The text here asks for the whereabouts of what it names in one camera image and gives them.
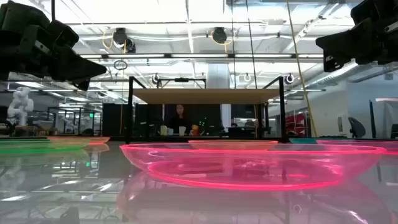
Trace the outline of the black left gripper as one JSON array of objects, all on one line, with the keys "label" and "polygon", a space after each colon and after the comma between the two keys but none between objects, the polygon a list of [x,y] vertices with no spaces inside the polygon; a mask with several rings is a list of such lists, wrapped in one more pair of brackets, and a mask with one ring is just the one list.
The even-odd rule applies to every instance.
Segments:
[{"label": "black left gripper", "polygon": [[68,46],[52,52],[50,24],[39,9],[9,0],[0,5],[0,80],[10,72],[69,81],[87,91],[90,79],[107,72],[106,67],[82,58]]}]

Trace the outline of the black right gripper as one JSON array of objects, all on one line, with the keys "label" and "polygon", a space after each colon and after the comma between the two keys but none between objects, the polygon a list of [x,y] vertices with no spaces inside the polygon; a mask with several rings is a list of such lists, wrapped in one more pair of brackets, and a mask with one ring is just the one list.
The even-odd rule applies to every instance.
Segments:
[{"label": "black right gripper", "polygon": [[334,72],[346,65],[376,61],[379,65],[398,62],[398,9],[372,9],[352,29],[319,37],[323,49],[323,71]]}]

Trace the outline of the translucent magenta plate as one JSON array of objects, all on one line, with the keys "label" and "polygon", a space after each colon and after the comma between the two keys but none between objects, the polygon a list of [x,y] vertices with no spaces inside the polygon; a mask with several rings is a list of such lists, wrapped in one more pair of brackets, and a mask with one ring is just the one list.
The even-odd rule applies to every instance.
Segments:
[{"label": "translucent magenta plate", "polygon": [[354,146],[373,146],[386,149],[386,155],[398,156],[398,141],[367,141],[367,140],[317,140],[317,144],[339,144]]}]

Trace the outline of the translucent pink plate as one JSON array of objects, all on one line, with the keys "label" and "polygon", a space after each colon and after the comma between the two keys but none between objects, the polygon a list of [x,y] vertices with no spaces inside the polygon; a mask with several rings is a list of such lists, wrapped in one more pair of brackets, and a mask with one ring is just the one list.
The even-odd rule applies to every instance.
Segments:
[{"label": "translucent pink plate", "polygon": [[228,190],[303,190],[338,185],[376,164],[382,147],[275,144],[266,150],[204,150],[189,143],[124,144],[123,154],[156,179]]}]

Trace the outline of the wooden shelf board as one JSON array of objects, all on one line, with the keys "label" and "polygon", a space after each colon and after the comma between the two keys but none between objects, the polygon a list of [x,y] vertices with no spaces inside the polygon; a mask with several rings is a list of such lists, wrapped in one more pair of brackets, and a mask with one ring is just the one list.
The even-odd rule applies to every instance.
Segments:
[{"label": "wooden shelf board", "polygon": [[147,104],[258,105],[279,96],[278,89],[136,89],[133,95]]}]

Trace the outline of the black cabinet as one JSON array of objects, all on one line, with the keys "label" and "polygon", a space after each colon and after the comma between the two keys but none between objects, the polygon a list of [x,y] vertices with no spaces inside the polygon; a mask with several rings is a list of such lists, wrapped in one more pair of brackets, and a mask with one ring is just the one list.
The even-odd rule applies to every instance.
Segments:
[{"label": "black cabinet", "polygon": [[123,136],[126,131],[127,105],[106,103],[102,112],[102,135]]}]

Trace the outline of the dark upright panel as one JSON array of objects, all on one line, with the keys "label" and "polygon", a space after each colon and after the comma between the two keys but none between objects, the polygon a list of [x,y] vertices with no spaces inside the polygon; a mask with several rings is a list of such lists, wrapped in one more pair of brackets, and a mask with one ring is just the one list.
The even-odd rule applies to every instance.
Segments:
[{"label": "dark upright panel", "polygon": [[371,136],[373,139],[376,138],[376,124],[375,124],[375,117],[374,117],[374,108],[373,102],[369,101],[369,112],[370,112],[370,123],[371,123]]}]

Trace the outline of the dark office chair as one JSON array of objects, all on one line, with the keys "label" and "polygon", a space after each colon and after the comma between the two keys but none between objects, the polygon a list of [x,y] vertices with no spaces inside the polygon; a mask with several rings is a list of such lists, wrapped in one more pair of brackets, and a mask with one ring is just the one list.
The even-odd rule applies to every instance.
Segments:
[{"label": "dark office chair", "polygon": [[350,133],[353,138],[362,138],[366,134],[366,129],[361,122],[353,117],[349,117],[348,121],[351,125]]}]

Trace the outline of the person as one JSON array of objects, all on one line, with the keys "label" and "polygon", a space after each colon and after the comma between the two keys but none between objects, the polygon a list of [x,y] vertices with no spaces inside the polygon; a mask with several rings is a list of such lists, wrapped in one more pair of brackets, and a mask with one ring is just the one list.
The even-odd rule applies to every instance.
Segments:
[{"label": "person", "polygon": [[184,106],[178,104],[175,106],[175,114],[169,120],[169,128],[173,130],[174,134],[180,134],[180,127],[184,127],[185,135],[189,135],[192,128],[192,122],[185,115]]}]

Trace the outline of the long ceiling light strip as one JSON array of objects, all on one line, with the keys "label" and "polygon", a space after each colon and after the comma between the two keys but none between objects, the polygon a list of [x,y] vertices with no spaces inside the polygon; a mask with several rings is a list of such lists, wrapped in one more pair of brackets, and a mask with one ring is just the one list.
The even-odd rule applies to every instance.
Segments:
[{"label": "long ceiling light strip", "polygon": [[82,58],[322,58],[322,54],[82,54]]}]

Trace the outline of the white building column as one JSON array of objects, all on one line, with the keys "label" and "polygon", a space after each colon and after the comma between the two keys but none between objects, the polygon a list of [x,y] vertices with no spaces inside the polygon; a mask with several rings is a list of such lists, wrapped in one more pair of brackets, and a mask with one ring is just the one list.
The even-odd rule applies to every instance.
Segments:
[{"label": "white building column", "polygon": [[[209,63],[206,77],[206,88],[230,89],[230,74],[228,64]],[[220,105],[221,122],[227,131],[231,126],[231,105]]]}]

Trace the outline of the silver ventilation duct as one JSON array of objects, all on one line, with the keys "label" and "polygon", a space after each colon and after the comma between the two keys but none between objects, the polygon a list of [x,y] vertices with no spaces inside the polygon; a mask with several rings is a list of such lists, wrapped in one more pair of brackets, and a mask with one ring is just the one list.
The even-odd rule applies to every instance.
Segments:
[{"label": "silver ventilation duct", "polygon": [[358,66],[357,63],[355,62],[350,62],[347,65],[344,65],[342,68],[335,70],[334,72],[330,72],[329,74],[321,77],[321,78],[317,78],[314,81],[311,81],[309,84],[306,84],[305,87],[306,88],[310,88],[311,86],[317,85],[317,84],[321,84],[321,83],[325,83],[328,81],[332,81],[335,80],[336,78],[344,75],[345,73],[349,72],[350,70],[356,68]]}]

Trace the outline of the black workstation frame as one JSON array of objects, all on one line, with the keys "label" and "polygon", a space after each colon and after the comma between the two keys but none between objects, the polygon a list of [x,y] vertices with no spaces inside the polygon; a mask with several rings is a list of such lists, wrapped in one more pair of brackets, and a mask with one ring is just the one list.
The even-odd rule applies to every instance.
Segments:
[{"label": "black workstation frame", "polygon": [[87,108],[49,107],[45,120],[56,135],[100,136],[103,114]]}]

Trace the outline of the black metal shelf frame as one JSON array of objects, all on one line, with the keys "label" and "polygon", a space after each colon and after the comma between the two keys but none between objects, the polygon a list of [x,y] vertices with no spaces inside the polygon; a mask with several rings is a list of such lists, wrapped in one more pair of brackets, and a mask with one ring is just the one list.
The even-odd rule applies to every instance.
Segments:
[{"label": "black metal shelf frame", "polygon": [[[126,124],[126,132],[124,134],[125,143],[132,142],[132,108],[133,108],[133,91],[136,89],[153,89],[146,88],[136,77],[129,77],[128,81],[128,100],[127,100],[127,118],[125,120]],[[205,88],[188,88],[188,89],[205,89]],[[280,141],[286,141],[286,128],[285,128],[285,96],[284,96],[284,81],[282,77],[277,77],[273,79],[270,83],[264,86],[261,89],[278,89],[279,90],[279,99],[280,99],[280,130],[281,137]],[[260,110],[262,106],[267,106],[268,101],[265,103],[258,104],[257,107]]]}]

